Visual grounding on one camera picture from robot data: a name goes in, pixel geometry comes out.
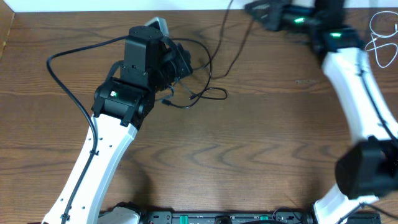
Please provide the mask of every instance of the brown tabletop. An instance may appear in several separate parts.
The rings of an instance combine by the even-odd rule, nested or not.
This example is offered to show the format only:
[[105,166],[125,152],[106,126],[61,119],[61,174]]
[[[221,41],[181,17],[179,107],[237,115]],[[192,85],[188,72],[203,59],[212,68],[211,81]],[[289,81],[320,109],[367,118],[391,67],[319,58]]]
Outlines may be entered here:
[[[167,20],[172,37],[194,38],[214,51],[223,15],[17,13],[0,63],[0,222],[42,220],[62,191],[87,133],[83,115],[46,70],[49,55],[126,35],[130,27],[154,16]],[[367,9],[349,10],[347,23],[361,35],[368,20]],[[391,32],[394,21],[380,17],[377,28]],[[226,71],[248,24],[242,11],[231,12],[214,75]],[[323,197],[335,183],[334,164],[349,149],[350,135],[330,82],[301,39],[255,24],[231,73],[211,81],[229,91],[227,100],[200,100],[189,110],[157,103],[123,155],[102,209],[132,201],[176,211],[266,211],[303,208]],[[194,66],[206,62],[198,46],[183,45]],[[90,109],[96,87],[123,52],[121,41],[57,58],[53,69]],[[394,48],[380,54],[387,63]],[[381,69],[370,56],[387,104],[398,116],[398,61]],[[205,81],[202,70],[184,84],[198,91]],[[188,103],[188,96],[177,86],[174,102]],[[398,194],[377,205],[397,213]]]

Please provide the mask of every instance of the white background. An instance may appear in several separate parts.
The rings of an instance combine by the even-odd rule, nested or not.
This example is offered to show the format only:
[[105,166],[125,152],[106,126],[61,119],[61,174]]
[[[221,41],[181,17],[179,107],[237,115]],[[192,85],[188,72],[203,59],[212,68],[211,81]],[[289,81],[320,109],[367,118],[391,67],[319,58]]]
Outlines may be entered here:
[[[311,6],[314,0],[293,0]],[[14,12],[144,11],[226,9],[229,0],[5,0]],[[252,0],[235,0],[242,9]],[[346,7],[398,7],[398,0],[346,0]]]

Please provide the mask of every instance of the wooden surface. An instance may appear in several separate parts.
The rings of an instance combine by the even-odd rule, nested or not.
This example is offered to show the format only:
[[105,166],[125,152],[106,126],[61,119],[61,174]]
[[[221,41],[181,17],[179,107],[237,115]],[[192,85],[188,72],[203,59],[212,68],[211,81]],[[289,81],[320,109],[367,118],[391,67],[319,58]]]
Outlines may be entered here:
[[7,4],[0,0],[0,59],[6,40],[11,28],[12,20],[14,19],[14,12],[7,6]]
[[[68,179],[88,125],[45,68],[49,55],[126,35],[154,16],[166,18],[173,37],[202,41],[214,51],[223,11],[16,14],[0,64],[0,222],[41,221]],[[369,12],[351,10],[348,23],[364,34]],[[249,18],[233,11],[215,75],[229,66]],[[377,28],[393,31],[391,17]],[[264,211],[303,208],[335,182],[334,164],[349,148],[337,96],[301,38],[255,25],[228,77],[224,101],[201,100],[189,110],[156,104],[122,158],[102,209],[121,201],[174,210]],[[204,51],[184,43],[194,65]],[[53,62],[60,79],[86,108],[124,42],[67,55]],[[387,62],[393,49],[381,52]],[[372,67],[398,117],[398,61]],[[199,90],[204,71],[185,80]],[[179,86],[175,102],[188,103]],[[398,213],[398,194],[378,203]],[[391,220],[384,218],[385,223]]]

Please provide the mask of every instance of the green tape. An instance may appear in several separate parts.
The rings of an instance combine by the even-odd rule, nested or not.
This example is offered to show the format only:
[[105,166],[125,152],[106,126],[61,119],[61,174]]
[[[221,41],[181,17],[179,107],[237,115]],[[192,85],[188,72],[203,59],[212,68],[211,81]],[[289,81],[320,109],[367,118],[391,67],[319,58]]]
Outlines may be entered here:
[[180,224],[188,224],[188,215],[180,215]]

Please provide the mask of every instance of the white cable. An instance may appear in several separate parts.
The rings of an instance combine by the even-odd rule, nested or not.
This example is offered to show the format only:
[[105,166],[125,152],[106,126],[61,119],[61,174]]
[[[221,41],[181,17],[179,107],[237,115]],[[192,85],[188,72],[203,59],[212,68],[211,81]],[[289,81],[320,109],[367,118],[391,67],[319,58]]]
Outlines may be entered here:
[[[368,44],[366,44],[365,50],[367,50],[367,51],[374,50],[374,55],[375,55],[375,57],[376,57],[376,62],[377,62],[377,64],[378,64],[379,67],[381,67],[381,68],[386,68],[386,67],[388,67],[388,66],[395,60],[395,58],[397,57],[397,55],[398,55],[398,45],[397,45],[397,44],[393,44],[393,43],[389,43],[389,44],[383,44],[383,45],[381,45],[381,46],[377,46],[377,47],[376,47],[376,40],[377,40],[377,38],[386,39],[386,38],[393,37],[394,35],[398,34],[398,28],[397,28],[397,23],[396,23],[396,24],[395,24],[395,32],[394,32],[394,33],[392,33],[392,34],[390,34],[390,35],[381,35],[381,34],[376,33],[376,32],[372,29],[372,21],[373,21],[373,18],[374,18],[376,15],[382,14],[382,13],[392,13],[392,14],[395,14],[395,15],[398,16],[398,13],[392,12],[392,11],[382,11],[382,12],[378,12],[378,13],[376,13],[375,15],[372,16],[371,21],[370,21],[370,23],[369,23],[369,28],[370,28],[371,31],[372,31],[372,33],[371,33],[371,38],[372,38],[372,40],[371,40]],[[372,48],[372,49],[367,49],[367,47],[368,47],[369,44],[371,44],[371,43],[373,43],[373,48]],[[382,65],[380,65],[380,63],[379,63],[379,58],[378,58],[378,56],[377,56],[377,50],[378,50],[379,48],[381,48],[381,47],[385,47],[385,46],[388,46],[388,45],[393,45],[393,46],[396,47],[396,54],[393,56],[393,58],[391,59],[391,61],[390,61],[387,65],[382,66]]]

